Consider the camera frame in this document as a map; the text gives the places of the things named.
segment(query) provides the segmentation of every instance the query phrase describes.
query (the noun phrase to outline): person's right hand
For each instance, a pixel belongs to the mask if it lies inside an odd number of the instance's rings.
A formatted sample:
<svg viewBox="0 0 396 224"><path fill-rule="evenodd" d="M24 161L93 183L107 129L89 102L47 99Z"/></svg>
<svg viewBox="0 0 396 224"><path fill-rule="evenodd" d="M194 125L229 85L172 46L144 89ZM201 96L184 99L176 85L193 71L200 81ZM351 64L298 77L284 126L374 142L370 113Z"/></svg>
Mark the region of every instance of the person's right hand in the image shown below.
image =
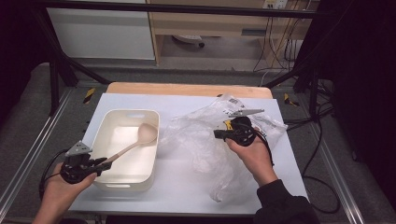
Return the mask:
<svg viewBox="0 0 396 224"><path fill-rule="evenodd" d="M268 150L259 137L256 137L248 147L239 146L229 138L226 139L226 143L253 174L260 187L277 180Z"/></svg>

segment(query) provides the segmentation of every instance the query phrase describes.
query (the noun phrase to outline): white bin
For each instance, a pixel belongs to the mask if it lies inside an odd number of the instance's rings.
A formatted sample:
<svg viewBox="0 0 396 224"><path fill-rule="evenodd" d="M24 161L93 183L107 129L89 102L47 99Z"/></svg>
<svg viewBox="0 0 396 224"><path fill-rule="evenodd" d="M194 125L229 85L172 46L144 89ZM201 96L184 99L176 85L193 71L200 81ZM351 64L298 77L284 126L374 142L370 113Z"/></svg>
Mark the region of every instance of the white bin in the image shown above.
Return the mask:
<svg viewBox="0 0 396 224"><path fill-rule="evenodd" d="M111 110L99 127L92 145L92 158L111 157L137 141L140 124L149 123L159 133L160 116L153 110ZM103 190L142 191L151 187L158 137L151 143L132 148L103 171L94 185Z"/></svg>

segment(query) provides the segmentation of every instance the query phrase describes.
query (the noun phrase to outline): sleeve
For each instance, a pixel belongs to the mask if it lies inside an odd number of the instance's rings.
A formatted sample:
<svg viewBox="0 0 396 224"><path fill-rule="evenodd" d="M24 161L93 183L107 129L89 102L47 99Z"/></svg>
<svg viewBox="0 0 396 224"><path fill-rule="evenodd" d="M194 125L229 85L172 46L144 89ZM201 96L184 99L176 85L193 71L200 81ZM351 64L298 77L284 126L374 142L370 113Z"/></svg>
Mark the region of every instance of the sleeve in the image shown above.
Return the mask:
<svg viewBox="0 0 396 224"><path fill-rule="evenodd" d="M257 190L262 208L254 217L255 224L319 223L309 201L302 196L292 196L282 180L278 179Z"/></svg>

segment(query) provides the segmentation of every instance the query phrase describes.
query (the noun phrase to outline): clear plastic bag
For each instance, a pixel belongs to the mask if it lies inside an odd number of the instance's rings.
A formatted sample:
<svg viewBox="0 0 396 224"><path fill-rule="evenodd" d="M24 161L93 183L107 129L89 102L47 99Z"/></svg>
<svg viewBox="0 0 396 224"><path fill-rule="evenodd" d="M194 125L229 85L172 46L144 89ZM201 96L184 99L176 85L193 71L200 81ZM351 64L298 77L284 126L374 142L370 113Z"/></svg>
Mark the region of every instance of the clear plastic bag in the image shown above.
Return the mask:
<svg viewBox="0 0 396 224"><path fill-rule="evenodd" d="M214 130L226 130L224 121L230 119L228 116L231 113L241 109L253 108L230 94L223 94L208 106L173 118L161 140L161 144L168 148L187 148L191 152L193 169L212 176L213 185L209 195L216 202L237 194L252 179L245 164L224 141L213 134ZM259 128L266 137L270 148L275 147L287 129L287 125L271 119L265 112L248 117L252 126Z"/></svg>

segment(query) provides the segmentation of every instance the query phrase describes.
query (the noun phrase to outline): white tabletop surface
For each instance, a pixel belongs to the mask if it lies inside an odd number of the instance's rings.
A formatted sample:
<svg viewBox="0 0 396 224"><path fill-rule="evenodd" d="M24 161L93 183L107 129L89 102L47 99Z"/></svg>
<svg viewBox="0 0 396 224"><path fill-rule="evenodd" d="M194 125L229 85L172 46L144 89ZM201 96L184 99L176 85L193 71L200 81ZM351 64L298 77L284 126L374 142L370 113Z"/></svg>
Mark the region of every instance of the white tabletop surface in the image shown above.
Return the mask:
<svg viewBox="0 0 396 224"><path fill-rule="evenodd" d="M250 106L265 108L265 113L283 120L274 99L239 98ZM169 120L210 105L216 97L139 95L104 93L92 116L82 142L91 147L105 114L112 109L150 109L160 114L160 140ZM292 195L306 196L303 180L291 150L287 134L283 134L272 149L275 171ZM191 153L158 147L154 183L144 192L103 191L95 185L85 189L70 207L70 211L101 214L145 215L254 215L261 208L256 195L257 183L251 179L246 188L229 200L217 203L209 197L212 183L207 176L193 171Z"/></svg>

